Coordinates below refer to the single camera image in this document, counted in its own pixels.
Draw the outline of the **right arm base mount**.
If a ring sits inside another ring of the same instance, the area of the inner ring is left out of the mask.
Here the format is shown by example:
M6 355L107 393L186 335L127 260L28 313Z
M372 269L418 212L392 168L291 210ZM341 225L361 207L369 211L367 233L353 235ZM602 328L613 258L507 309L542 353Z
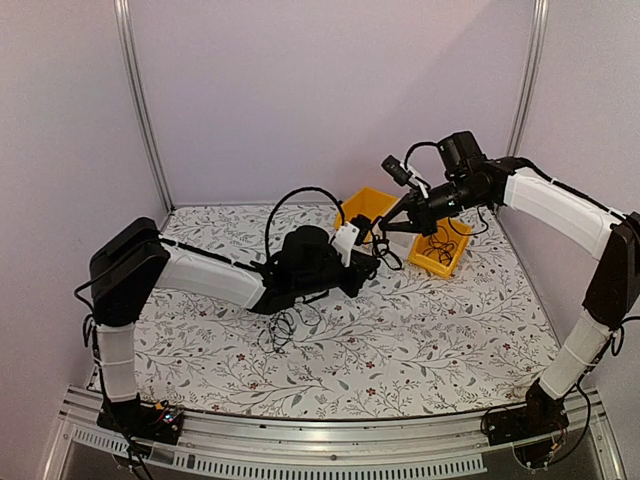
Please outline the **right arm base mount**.
M481 419L480 431L491 446L520 442L516 460L528 469L548 467L566 444L569 426L562 399L554 400L534 388L523 406L491 408Z

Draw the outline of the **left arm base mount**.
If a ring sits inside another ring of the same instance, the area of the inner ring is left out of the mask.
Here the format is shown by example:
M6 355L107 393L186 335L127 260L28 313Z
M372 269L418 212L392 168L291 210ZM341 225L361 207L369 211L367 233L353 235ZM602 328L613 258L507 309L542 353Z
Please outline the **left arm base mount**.
M184 408L161 401L147 405L137 397L125 402L104 400L97 425L126 437L176 445L184 423Z

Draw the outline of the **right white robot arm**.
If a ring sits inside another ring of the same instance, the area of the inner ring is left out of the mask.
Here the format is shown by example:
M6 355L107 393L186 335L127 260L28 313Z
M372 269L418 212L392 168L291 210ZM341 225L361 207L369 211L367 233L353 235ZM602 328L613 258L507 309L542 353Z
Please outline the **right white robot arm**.
M539 176L535 165L518 157L461 162L447 183L428 189L414 182L393 156L383 169L410 192L383 217L384 232L429 235L437 222L495 204L525 213L574 241L597 260L579 318L556 359L529 389L527 397L563 398L593 368L613 335L621 335L639 298L639 215L621 215L596 206L576 191Z

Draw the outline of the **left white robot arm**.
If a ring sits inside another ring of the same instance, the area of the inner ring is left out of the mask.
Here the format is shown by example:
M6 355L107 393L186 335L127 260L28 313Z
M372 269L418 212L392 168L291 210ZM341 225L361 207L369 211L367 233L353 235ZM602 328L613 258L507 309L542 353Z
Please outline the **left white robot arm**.
M140 217L96 252L90 279L76 288L95 325L103 392L111 419L128 434L148 426L134 373L134 329L154 289L179 290L229 302L256 314L287 310L309 296L334 288L354 298L380 266L356 250L358 229L341 226L335 235L302 226L286 235L280 251L264 262L242 264L163 237L153 220Z

